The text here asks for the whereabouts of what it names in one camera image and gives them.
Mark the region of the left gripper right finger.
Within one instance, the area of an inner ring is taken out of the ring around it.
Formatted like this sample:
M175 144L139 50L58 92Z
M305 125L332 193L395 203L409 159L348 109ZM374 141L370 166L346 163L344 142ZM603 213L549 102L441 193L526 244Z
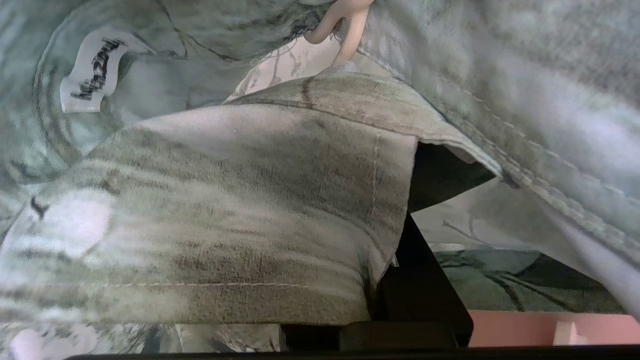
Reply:
M474 323L410 214L377 288L375 335L384 348L468 347Z

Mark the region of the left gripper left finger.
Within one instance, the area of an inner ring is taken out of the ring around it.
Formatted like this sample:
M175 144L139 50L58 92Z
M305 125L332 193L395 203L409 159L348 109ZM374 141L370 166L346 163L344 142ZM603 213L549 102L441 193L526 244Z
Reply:
M279 326L287 351L338 351L340 326L283 324Z

